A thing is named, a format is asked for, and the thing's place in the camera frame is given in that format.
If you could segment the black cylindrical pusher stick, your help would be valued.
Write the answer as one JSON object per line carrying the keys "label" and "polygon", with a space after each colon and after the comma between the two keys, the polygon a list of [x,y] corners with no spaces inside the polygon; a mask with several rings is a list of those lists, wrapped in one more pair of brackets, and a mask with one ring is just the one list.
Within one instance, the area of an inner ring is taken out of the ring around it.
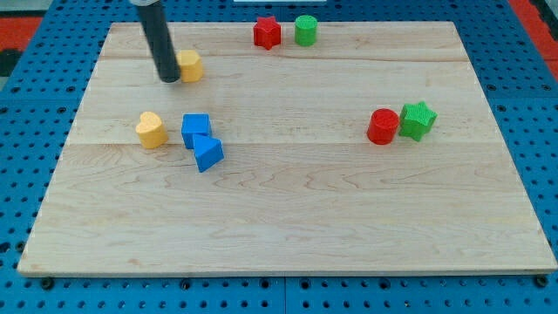
{"label": "black cylindrical pusher stick", "polygon": [[161,1],[134,0],[134,6],[160,80],[165,83],[179,80],[180,67],[175,57],[174,45]]}

